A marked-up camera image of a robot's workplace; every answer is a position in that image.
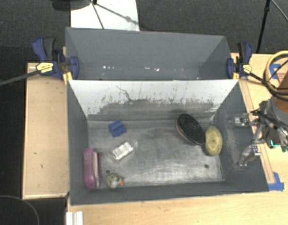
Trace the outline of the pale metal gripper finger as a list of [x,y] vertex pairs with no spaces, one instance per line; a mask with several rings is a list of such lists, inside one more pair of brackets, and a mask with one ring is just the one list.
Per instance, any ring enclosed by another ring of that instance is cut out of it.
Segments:
[[236,113],[233,115],[229,124],[236,127],[248,127],[250,125],[249,113]]
[[249,162],[255,160],[256,158],[260,158],[261,152],[258,150],[256,145],[249,145],[247,146],[238,161],[238,165],[240,167],[246,167]]

